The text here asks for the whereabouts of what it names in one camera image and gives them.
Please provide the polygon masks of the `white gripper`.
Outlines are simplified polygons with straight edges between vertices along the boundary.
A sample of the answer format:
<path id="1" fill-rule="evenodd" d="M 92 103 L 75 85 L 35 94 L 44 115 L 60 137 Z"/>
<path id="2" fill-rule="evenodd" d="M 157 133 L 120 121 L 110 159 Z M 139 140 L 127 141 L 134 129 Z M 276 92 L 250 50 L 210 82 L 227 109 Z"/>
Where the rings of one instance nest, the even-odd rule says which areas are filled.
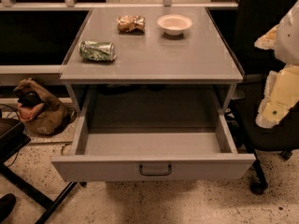
<path id="1" fill-rule="evenodd" d="M 275 57 L 286 64 L 279 72 L 271 71 L 267 77 L 264 98 L 258 108 L 255 122 L 271 129 L 278 125 L 299 102 L 299 0 L 281 19 L 259 37 L 254 46 L 258 49 L 275 49 Z"/>

